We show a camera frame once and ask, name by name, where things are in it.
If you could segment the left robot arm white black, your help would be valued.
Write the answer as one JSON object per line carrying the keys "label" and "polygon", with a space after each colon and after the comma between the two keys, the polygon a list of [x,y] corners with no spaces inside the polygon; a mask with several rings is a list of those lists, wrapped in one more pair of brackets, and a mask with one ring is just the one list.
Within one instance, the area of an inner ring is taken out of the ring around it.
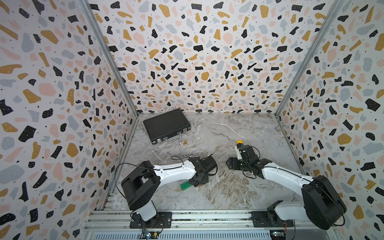
{"label": "left robot arm white black", "polygon": [[136,212],[144,223],[156,221],[158,211],[152,201],[159,187],[178,181],[187,181],[197,187],[209,182],[218,172],[218,164],[212,156],[205,158],[172,156],[179,160],[172,165],[153,165],[144,161],[121,181],[122,195],[129,209]]}

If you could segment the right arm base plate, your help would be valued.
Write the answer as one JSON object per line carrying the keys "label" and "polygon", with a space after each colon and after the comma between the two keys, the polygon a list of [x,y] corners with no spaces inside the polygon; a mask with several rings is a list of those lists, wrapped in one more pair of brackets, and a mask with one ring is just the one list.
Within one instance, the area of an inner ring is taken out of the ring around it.
{"label": "right arm base plate", "polygon": [[253,211],[251,220],[254,228],[285,228],[294,227],[292,220],[281,220],[274,211]]}

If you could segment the green lego brick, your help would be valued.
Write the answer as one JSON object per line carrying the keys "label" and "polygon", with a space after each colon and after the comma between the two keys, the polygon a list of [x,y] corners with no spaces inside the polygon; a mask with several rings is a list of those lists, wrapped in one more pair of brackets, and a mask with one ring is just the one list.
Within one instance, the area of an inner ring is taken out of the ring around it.
{"label": "green lego brick", "polygon": [[189,182],[185,182],[185,183],[182,183],[182,184],[180,185],[182,191],[185,191],[185,190],[187,190],[188,188],[190,188],[190,187],[192,187],[192,186],[193,186],[193,185],[191,185]]}

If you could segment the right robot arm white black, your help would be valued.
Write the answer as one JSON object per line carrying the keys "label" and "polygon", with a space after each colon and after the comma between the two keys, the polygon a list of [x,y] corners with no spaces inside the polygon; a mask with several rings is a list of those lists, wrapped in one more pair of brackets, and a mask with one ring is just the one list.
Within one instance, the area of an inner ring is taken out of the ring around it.
{"label": "right robot arm white black", "polygon": [[275,201],[261,217],[253,216],[254,221],[266,221],[270,226],[287,224],[289,221],[312,222],[322,230],[336,225],[345,218],[347,207],[329,179],[323,175],[316,177],[295,173],[268,159],[262,159],[260,151],[238,141],[236,157],[228,158],[226,165],[230,170],[251,173],[250,179],[261,178],[275,182],[297,194],[301,201]]}

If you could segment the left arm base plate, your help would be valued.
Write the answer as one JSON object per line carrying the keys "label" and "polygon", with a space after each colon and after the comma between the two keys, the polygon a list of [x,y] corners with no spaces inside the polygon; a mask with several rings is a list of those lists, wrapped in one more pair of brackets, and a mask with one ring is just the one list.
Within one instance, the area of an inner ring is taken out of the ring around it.
{"label": "left arm base plate", "polygon": [[131,214],[130,229],[169,229],[172,224],[172,212],[157,212],[148,221],[143,221],[142,217],[134,212]]}

